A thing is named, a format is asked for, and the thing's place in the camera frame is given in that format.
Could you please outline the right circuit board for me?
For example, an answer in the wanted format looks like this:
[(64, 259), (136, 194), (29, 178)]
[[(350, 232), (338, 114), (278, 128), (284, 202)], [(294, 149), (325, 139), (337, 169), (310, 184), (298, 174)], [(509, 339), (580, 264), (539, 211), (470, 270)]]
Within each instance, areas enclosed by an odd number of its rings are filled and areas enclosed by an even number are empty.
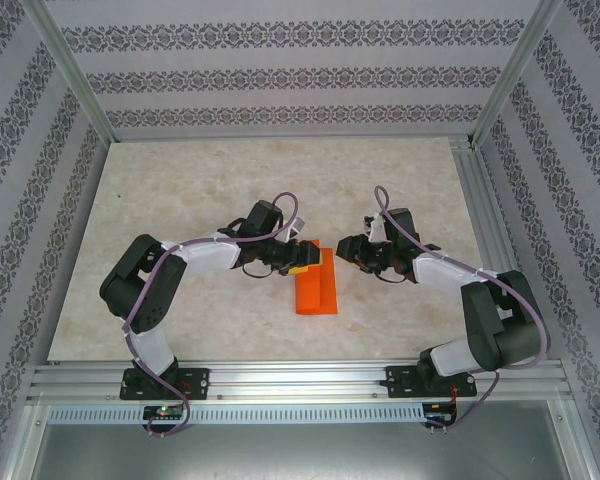
[(449, 403), (426, 403), (423, 405), (425, 425), (443, 428), (453, 425), (457, 418), (457, 405)]

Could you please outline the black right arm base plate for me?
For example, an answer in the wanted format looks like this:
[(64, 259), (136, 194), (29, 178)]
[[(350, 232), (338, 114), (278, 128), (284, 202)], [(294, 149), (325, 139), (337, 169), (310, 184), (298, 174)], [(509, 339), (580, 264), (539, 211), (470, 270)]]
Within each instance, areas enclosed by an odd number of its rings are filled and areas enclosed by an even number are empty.
[(474, 378), (467, 372), (441, 376), (416, 365), (394, 365), (387, 366), (385, 374), (379, 384), (390, 398), (451, 398), (452, 393), (461, 398), (477, 396)]

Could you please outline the circuit board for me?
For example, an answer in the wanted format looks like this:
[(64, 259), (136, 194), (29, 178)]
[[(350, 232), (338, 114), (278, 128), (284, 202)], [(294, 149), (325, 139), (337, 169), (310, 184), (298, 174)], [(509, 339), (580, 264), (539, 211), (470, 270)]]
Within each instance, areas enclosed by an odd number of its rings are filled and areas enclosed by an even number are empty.
[(457, 405), (449, 403), (426, 403), (423, 405), (425, 425), (443, 428), (453, 425), (457, 418)]
[(143, 410), (144, 421), (180, 421), (183, 416), (183, 408), (175, 405), (145, 406)]

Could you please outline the aluminium frame post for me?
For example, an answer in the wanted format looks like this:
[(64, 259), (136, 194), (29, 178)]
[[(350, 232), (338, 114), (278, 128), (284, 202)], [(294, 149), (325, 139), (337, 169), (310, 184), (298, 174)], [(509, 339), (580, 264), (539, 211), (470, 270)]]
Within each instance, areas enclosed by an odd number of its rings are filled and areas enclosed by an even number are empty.
[(19, 0), (104, 144), (120, 139), (44, 0)]
[(496, 81), (473, 131), (469, 135), (470, 144), (474, 150), (484, 143), (510, 92), (531, 59), (534, 49), (538, 46), (561, 3), (562, 0), (538, 1), (518, 43)]

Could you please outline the long aluminium mounting rail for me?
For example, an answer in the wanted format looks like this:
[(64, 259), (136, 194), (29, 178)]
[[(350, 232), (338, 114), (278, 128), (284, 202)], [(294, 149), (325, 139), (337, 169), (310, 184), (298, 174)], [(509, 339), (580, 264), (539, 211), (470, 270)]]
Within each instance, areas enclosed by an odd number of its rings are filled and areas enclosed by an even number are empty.
[[(387, 403), (388, 366), (411, 359), (321, 361), (183, 361), (205, 368), (210, 403)], [(118, 403), (122, 361), (57, 361), (34, 369), (26, 401), (46, 404)], [(525, 370), (503, 370), (492, 401), (571, 399), (573, 390), (559, 360)]]

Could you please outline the aluminium side rail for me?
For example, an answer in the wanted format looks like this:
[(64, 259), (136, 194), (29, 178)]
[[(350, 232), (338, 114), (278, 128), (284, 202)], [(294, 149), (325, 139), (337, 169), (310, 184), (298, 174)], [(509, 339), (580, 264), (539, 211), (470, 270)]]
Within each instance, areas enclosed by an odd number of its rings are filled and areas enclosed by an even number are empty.
[(481, 158), (465, 138), (451, 139), (450, 147), (482, 262), (478, 276), (487, 280), (502, 311), (501, 319), (486, 329), (486, 345), (499, 349), (498, 368), (531, 368), (544, 359), (550, 344), (544, 320), (514, 259)]

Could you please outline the left circuit board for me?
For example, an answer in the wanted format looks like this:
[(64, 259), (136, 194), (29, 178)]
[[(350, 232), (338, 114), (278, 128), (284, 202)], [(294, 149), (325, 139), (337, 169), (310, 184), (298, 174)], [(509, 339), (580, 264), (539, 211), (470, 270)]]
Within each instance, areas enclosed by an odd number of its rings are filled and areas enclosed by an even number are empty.
[(143, 410), (144, 421), (180, 421), (183, 416), (183, 408), (175, 405), (145, 406)]

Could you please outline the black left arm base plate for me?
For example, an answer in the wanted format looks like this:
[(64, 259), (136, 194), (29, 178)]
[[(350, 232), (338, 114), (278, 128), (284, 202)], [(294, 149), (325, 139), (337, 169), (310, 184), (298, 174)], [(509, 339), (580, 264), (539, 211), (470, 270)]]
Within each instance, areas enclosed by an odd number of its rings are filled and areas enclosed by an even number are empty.
[[(205, 400), (210, 371), (204, 368), (175, 367), (166, 370), (161, 378), (188, 400)], [(150, 377), (143, 370), (126, 369), (119, 391), (121, 400), (177, 400), (178, 396)]]

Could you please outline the grey metal panel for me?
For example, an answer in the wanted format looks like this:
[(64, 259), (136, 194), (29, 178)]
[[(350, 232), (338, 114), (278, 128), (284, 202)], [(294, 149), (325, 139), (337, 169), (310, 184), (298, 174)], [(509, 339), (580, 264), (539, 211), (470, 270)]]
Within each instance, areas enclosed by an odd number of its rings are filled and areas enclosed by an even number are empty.
[(33, 480), (569, 480), (539, 430), (447, 435), (409, 424), (48, 428)]

